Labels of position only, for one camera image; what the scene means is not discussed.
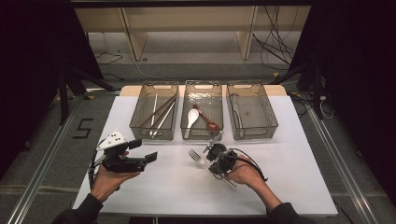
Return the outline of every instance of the brown spoon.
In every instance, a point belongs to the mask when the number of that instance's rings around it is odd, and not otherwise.
[[[202,112],[202,110],[200,109],[200,107],[198,107],[198,105],[193,105],[192,107],[194,107],[195,109],[198,110],[199,114],[204,117],[204,119],[206,120],[206,125],[208,129],[212,129],[212,130],[216,130],[216,129],[220,129],[219,125],[217,123],[215,123],[214,121],[210,120],[205,114],[204,112]]]

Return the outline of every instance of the white table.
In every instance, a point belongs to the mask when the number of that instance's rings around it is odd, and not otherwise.
[[[230,117],[225,99],[224,135],[226,147],[244,150],[262,168],[267,184],[282,202],[292,203],[304,216],[330,217],[337,215],[331,195],[307,142],[304,130],[289,96],[269,96],[275,111],[278,128],[272,139],[236,142],[231,133]],[[175,138],[170,142],[153,144],[130,150],[132,157],[144,157],[158,151],[158,159],[148,164],[144,173],[126,181],[105,202],[102,213],[147,217],[256,217],[265,215],[265,207],[253,190],[238,185],[232,189],[217,180],[205,167],[189,156],[192,148],[201,153],[206,143],[182,140],[179,99]],[[128,141],[134,139],[129,123],[137,96],[116,97],[101,139],[114,130]],[[77,208],[90,192],[85,176],[76,198]]]

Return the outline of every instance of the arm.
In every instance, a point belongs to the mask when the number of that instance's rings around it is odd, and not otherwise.
[[[250,161],[250,159],[242,155],[239,158]],[[251,165],[243,161],[236,161],[233,170],[225,178],[238,184],[245,184],[253,189],[265,204],[271,223],[315,223],[311,219],[300,217],[290,203],[282,203],[260,177],[259,172]]]
[[[109,172],[103,165],[99,166],[97,177],[93,183],[91,193],[87,195],[78,209],[67,209],[59,214],[52,223],[92,223],[107,200],[116,189],[126,180],[134,178],[140,173],[117,174]]]

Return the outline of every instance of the metal fork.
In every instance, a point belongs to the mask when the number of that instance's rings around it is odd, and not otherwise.
[[[192,157],[192,159],[195,160],[196,162],[198,162],[198,163],[200,163],[200,164],[202,164],[202,165],[205,165],[207,168],[209,168],[209,166],[205,163],[204,159],[203,159],[200,155],[198,155],[194,150],[191,149],[191,150],[189,151],[189,155],[190,155],[190,156]],[[236,185],[235,185],[234,182],[228,181],[228,180],[226,180],[226,179],[224,179],[224,178],[222,178],[222,180],[223,180],[224,182],[226,182],[228,185],[230,185],[233,189],[236,189]]]

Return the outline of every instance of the tripod leg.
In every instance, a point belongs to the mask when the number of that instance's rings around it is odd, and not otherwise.
[[[59,96],[61,97],[61,122],[60,125],[64,124],[64,121],[69,115],[69,105],[67,103],[67,89],[66,89],[66,79],[64,77],[64,71],[58,75],[58,85],[59,85]]]
[[[270,82],[269,85],[279,85],[280,83],[286,81],[287,79],[294,77],[297,74],[302,73],[307,67],[306,63],[301,64],[300,66],[297,66],[293,69],[291,69],[290,71],[288,71],[288,73],[286,73],[284,76],[278,78],[277,80]]]
[[[118,91],[117,89],[115,89],[113,86],[108,85],[107,83],[105,83],[102,80],[97,79],[96,77],[91,76],[90,74],[81,71],[80,69],[76,68],[76,67],[69,67],[70,71],[73,74],[77,74],[80,77],[85,77],[87,78],[90,82],[92,82],[93,84],[96,84],[100,87],[103,87],[105,90],[107,91]]]
[[[314,110],[317,113],[319,119],[323,119],[320,109],[320,95],[321,95],[321,71],[317,66],[315,73],[315,84],[314,84]]]

